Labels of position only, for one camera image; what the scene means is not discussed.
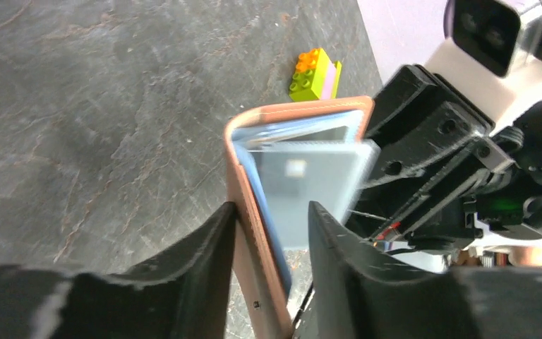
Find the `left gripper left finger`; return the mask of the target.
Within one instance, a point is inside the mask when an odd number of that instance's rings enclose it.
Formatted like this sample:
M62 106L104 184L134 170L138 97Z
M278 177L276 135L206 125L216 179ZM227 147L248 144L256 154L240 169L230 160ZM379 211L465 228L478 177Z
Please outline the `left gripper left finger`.
M0 338L222 338L236 205L123 273L0 266Z

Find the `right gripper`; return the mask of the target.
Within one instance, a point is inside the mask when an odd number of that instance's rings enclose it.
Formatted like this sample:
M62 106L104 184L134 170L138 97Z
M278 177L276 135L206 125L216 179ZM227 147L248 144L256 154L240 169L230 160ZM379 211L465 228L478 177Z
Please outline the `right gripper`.
M480 138L493 126L443 77L401 67L375 96L364 137L381 153L346 228L432 254L462 249L487 231L530 240L530 196L516 162L524 137Z

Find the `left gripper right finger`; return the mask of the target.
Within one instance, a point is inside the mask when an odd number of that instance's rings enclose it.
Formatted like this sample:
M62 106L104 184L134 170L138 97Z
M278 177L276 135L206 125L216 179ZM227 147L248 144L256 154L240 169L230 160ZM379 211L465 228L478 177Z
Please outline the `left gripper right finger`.
M308 207L311 310L297 338L542 338L542 268L432 273Z

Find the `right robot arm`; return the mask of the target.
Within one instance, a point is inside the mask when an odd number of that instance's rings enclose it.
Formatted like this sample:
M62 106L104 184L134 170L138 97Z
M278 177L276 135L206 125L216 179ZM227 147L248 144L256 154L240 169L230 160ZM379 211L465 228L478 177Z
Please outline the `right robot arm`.
M475 245L486 230L542 239L542 101L492 128L443 77L401 67L375 98L365 138L380 154L346 227L431 254Z

